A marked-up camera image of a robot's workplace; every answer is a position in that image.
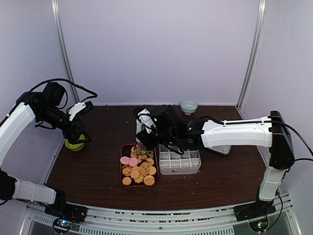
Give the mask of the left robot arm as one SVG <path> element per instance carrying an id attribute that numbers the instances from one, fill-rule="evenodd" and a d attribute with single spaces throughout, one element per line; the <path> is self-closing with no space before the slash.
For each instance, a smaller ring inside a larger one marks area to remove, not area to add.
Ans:
<path id="1" fill-rule="evenodd" d="M 68 107 L 68 94 L 60 78 L 40 83 L 23 93 L 0 123 L 0 202 L 14 199 L 37 203 L 45 213 L 67 221 L 84 222 L 87 208 L 66 201 L 62 190 L 45 185 L 55 162 L 60 139 L 70 144 L 91 142 L 81 116 L 93 109 L 88 97 Z"/>

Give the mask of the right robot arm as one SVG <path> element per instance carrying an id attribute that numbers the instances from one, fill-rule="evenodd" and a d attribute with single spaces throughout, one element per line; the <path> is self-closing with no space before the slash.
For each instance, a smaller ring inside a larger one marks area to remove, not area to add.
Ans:
<path id="1" fill-rule="evenodd" d="M 148 150 L 162 145 L 179 155 L 188 150 L 210 149 L 227 155 L 233 146 L 267 147 L 270 159 L 256 200 L 234 208 L 237 221 L 265 217 L 274 212 L 274 198 L 288 169 L 295 163 L 291 134 L 281 114 L 248 120 L 218 120 L 211 116 L 183 121 L 174 107 L 162 105 L 152 111 L 133 110 L 136 138 Z"/>

